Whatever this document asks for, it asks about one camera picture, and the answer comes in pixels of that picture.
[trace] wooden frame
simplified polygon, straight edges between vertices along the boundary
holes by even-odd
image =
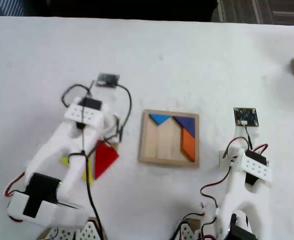
[[[170,124],[173,125],[173,123],[168,123],[168,129],[166,129],[161,135],[157,132],[157,125],[150,120],[150,114],[160,114],[160,115],[170,115],[170,116],[180,116],[180,117],[188,117],[188,118],[194,118],[195,119],[195,126],[194,126],[194,140],[195,140],[195,159],[194,162],[190,160],[185,160],[181,156],[181,150],[176,149],[177,147],[170,147],[168,145],[171,144],[172,140],[174,140],[177,143],[177,139],[175,137],[179,138],[178,133],[180,134],[181,127],[178,126],[177,130],[174,126],[169,126]],[[143,112],[142,117],[142,132],[141,132],[141,139],[140,139],[140,153],[139,153],[139,161],[143,163],[153,163],[153,164],[160,164],[160,165],[167,165],[167,166],[177,166],[177,167],[194,167],[198,168],[200,164],[200,144],[199,144],[199,115],[193,114],[193,113],[184,113],[184,112],[175,112],[175,111],[161,111],[161,110],[151,110],[146,109]],[[162,157],[162,154],[156,153],[155,155],[154,151],[159,151],[160,148],[158,146],[159,138],[161,138],[161,148],[167,148],[171,149],[171,151],[175,151],[175,153],[171,152],[172,158],[169,157]]]

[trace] table surface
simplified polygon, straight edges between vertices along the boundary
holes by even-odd
[[[294,239],[292,57],[294,26],[0,17],[0,239],[35,239],[43,230],[13,223],[3,190],[58,126],[62,92],[100,72],[120,74],[133,99],[120,157],[92,187],[108,239],[166,240],[182,216],[199,211],[200,187],[225,174],[218,151],[234,135],[233,107],[257,108],[256,142],[269,144],[273,162],[273,239]],[[123,118],[126,93],[107,96]],[[144,109],[200,115],[199,169],[138,162]],[[90,209],[79,185],[73,201]],[[208,191],[217,196],[224,186]]]

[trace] tangram piece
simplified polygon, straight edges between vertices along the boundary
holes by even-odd
[[[95,154],[94,179],[98,179],[118,157],[115,149],[104,143],[98,143]]]
[[[185,128],[181,130],[181,151],[195,162],[195,138]]]
[[[186,129],[194,138],[195,137],[195,118],[186,116],[174,116],[173,117],[179,125]]]
[[[164,114],[149,114],[151,119],[157,124],[160,125],[163,122],[165,122],[167,119],[169,119],[170,115],[164,115]]]

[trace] wire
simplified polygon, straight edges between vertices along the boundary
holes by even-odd
[[[129,119],[129,116],[131,115],[131,112],[132,112],[132,96],[131,96],[131,93],[129,92],[129,90],[125,86],[120,85],[120,84],[117,84],[117,86],[124,89],[127,92],[128,97],[129,97],[129,110],[128,110],[127,116],[125,118],[125,121],[123,121],[123,124],[122,124],[122,126],[120,128],[120,141],[121,141],[124,127],[125,127],[128,119]]]
[[[247,131],[247,126],[246,126],[246,125],[243,125],[243,127],[244,127],[245,130],[246,130],[247,138],[248,138],[248,143],[249,143],[249,147],[250,147],[250,149],[252,150],[252,149],[253,149],[253,144],[252,144],[251,136],[249,136],[249,133],[248,133],[248,131]]]
[[[14,192],[19,192],[18,190],[12,190],[11,192],[9,192],[9,190],[11,189],[11,187],[13,186],[13,184],[14,183],[17,183],[24,175],[25,175],[25,172],[22,172],[14,180],[12,180],[11,182],[9,182],[9,184],[7,185],[7,187],[5,188],[5,190],[3,191],[3,195],[5,197],[10,198],[10,197],[13,196],[13,193]]]
[[[255,147],[255,148],[253,149],[253,151],[256,152],[258,149],[261,149],[261,148],[263,148],[263,149],[262,149],[261,152],[259,153],[260,155],[262,155],[262,153],[265,152],[265,150],[268,148],[268,144],[265,143],[265,144],[259,145],[259,146]]]
[[[181,221],[180,221],[178,227],[176,228],[176,230],[175,230],[175,232],[173,233],[173,235],[172,235],[172,237],[170,238],[170,240],[174,240],[174,239],[176,238],[176,235],[178,234],[178,232],[180,233],[180,236],[181,236],[181,234],[182,234],[182,233],[181,233],[181,226],[182,226],[182,224],[188,224],[188,222],[185,221],[185,219],[186,219],[188,216],[190,216],[190,215],[197,215],[197,216],[199,216],[199,217],[202,217],[202,216],[204,216],[205,214],[204,214],[204,213],[191,212],[191,213],[188,213],[187,215],[185,215],[185,216],[181,219]]]
[[[227,176],[229,175],[229,173],[231,172],[231,169],[232,169],[232,167],[229,166],[229,168],[228,168],[228,172],[227,172],[227,174],[223,177],[222,180],[217,181],[217,182],[214,182],[214,183],[211,183],[211,184],[207,184],[207,185],[203,186],[203,187],[200,189],[200,194],[203,195],[204,197],[207,197],[207,198],[212,199],[212,200],[215,202],[215,206],[216,206],[216,208],[218,208],[218,204],[217,204],[216,199],[215,199],[213,196],[210,196],[210,195],[204,194],[204,193],[203,193],[203,190],[204,190],[205,188],[212,187],[212,186],[216,186],[216,185],[222,183],[222,182],[227,178]]]
[[[88,193],[88,198],[89,198],[89,202],[90,202],[90,205],[96,215],[96,219],[97,219],[97,222],[98,222],[98,226],[99,226],[99,229],[97,229],[97,232],[99,234],[99,237],[101,240],[104,240],[104,234],[103,234],[103,227],[102,227],[102,223],[101,223],[101,220],[99,218],[99,215],[98,215],[98,212],[97,212],[97,209],[94,205],[94,202],[93,202],[93,197],[92,197],[92,193],[91,193],[91,187],[90,187],[90,184],[89,184],[89,166],[88,166],[88,157],[85,156],[85,159],[86,159],[86,186],[87,186],[87,193]]]
[[[8,215],[8,217],[9,217],[11,220],[13,220],[15,223],[18,223],[18,224],[20,224],[20,223],[22,223],[22,222],[23,222],[23,220],[16,219],[16,218],[14,218],[14,217],[12,217],[12,216],[9,216],[9,215]]]
[[[66,94],[73,88],[75,87],[82,87],[84,89],[86,89],[86,95],[85,95],[85,99],[84,99],[84,104],[82,106],[82,111],[81,111],[81,122],[84,123],[84,110],[85,110],[85,105],[86,105],[86,100],[87,100],[87,97],[88,95],[91,95],[90,93],[90,90],[92,88],[94,84],[94,81],[91,82],[90,86],[89,87],[85,87],[83,85],[80,85],[80,84],[74,84],[73,86],[69,87],[64,93],[63,95],[61,96],[61,101],[62,103],[64,104],[65,107],[68,107],[68,105],[66,104],[65,102],[65,96]],[[100,141],[100,142],[97,142],[95,144],[95,146],[92,148],[91,151],[89,151],[88,154],[85,153],[85,139],[84,139],[84,128],[81,130],[81,133],[82,133],[82,151],[81,153],[72,153],[71,155],[69,156],[72,156],[72,155],[83,155],[85,157],[85,166],[86,166],[86,188],[87,188],[87,193],[88,193],[88,198],[89,198],[89,202],[90,202],[90,205],[96,215],[96,219],[97,219],[97,223],[98,223],[98,227],[99,229],[97,229],[97,232],[99,234],[99,237],[101,240],[104,240],[104,234],[103,234],[103,227],[102,227],[102,223],[101,223],[101,220],[99,218],[99,215],[98,215],[98,212],[97,212],[97,209],[94,205],[94,201],[93,201],[93,197],[92,197],[92,193],[91,193],[91,189],[90,189],[90,183],[89,183],[89,166],[88,166],[88,163],[89,163],[89,157],[94,153],[94,151],[96,150],[96,148],[100,145],[100,144],[103,144],[103,143],[108,143],[108,140],[110,140],[111,138],[114,138],[116,137],[118,134],[119,134],[119,141],[121,142],[122,141],[122,136],[123,136],[123,131],[124,131],[124,127],[129,119],[129,116],[131,114],[131,111],[132,111],[132,96],[129,92],[129,90],[123,86],[123,85],[120,85],[120,84],[117,84],[118,87],[126,90],[126,92],[128,93],[128,97],[129,97],[129,110],[128,110],[128,113],[127,113],[127,116],[122,124],[122,126],[119,128],[119,120],[117,119],[117,128],[116,128],[116,133],[112,136],[109,136],[109,137],[105,137],[103,141]]]
[[[62,104],[63,104],[66,108],[68,108],[68,107],[70,106],[70,104],[67,104],[67,103],[65,102],[65,97],[66,97],[66,95],[67,95],[72,89],[74,89],[74,88],[76,88],[76,87],[79,87],[79,88],[83,88],[83,89],[85,89],[85,90],[86,90],[86,96],[87,96],[87,94],[88,94],[89,96],[92,97],[92,94],[91,94],[91,92],[90,92],[91,87],[89,88],[89,87],[86,87],[86,86],[84,86],[84,85],[82,85],[82,84],[74,84],[74,85],[71,85],[70,87],[68,87],[68,88],[63,92],[63,94],[62,94],[61,97],[60,97],[60,100],[61,100]]]
[[[206,234],[201,238],[198,238],[197,240],[205,240],[205,239],[211,239],[211,240],[217,240],[213,235],[211,234]]]
[[[223,153],[223,156],[222,156],[223,159],[224,159],[224,158],[226,157],[226,155],[228,154],[228,149],[229,149],[230,145],[231,145],[234,141],[236,141],[237,139],[243,139],[243,140],[245,140],[246,143],[247,143],[247,146],[248,146],[247,149],[250,148],[249,142],[248,142],[248,140],[247,140],[246,138],[244,138],[243,136],[235,137],[235,138],[233,138],[233,139],[228,143],[228,145],[227,145],[227,147],[226,147],[226,150],[225,150],[225,152]]]
[[[55,239],[58,236],[58,231],[59,231],[59,229],[58,229],[58,227],[56,227],[56,234],[55,234],[55,236],[53,236],[51,238],[45,238],[44,240],[53,240],[53,239]]]
[[[200,228],[201,237],[204,238],[204,227],[213,224],[216,221],[217,217],[215,216],[212,221],[204,223]]]
[[[175,240],[178,232],[180,231],[181,227],[183,224],[188,224],[187,221],[181,221],[179,224],[178,224],[178,227],[176,228],[176,230],[173,232],[173,235],[171,236],[171,238],[169,240]]]

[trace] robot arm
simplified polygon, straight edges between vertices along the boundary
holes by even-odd
[[[110,121],[109,108],[101,101],[84,99],[75,99],[49,141],[28,163],[25,192],[14,192],[7,208],[10,216],[45,227],[77,229],[86,224],[88,211],[82,206],[68,204],[71,191],[85,170],[85,156],[70,156],[70,166],[62,181],[39,173],[60,157],[82,150],[88,154],[102,137],[104,122]]]
[[[254,108],[235,108],[236,129],[234,139],[244,137],[255,144],[258,135],[258,119]],[[234,162],[220,159],[221,166],[231,166],[227,191],[218,207],[211,202],[206,205],[205,234],[212,234],[217,240],[269,240],[272,238],[270,213],[270,192],[272,170],[264,156],[244,147],[230,149],[230,156],[237,156]]]

